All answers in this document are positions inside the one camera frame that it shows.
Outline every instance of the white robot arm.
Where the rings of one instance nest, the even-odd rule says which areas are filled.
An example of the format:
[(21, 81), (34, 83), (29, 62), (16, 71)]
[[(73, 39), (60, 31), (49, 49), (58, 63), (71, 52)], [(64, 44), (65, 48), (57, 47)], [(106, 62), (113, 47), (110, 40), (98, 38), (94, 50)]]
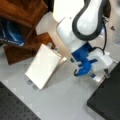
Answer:
[(86, 75), (90, 71), (106, 70), (112, 64), (112, 59), (106, 53), (103, 54), (100, 49), (93, 49), (88, 42), (98, 37), (101, 32), (102, 13), (106, 1), (87, 0), (76, 16), (64, 18), (57, 26), (57, 33), (74, 60), (81, 62), (75, 76)]

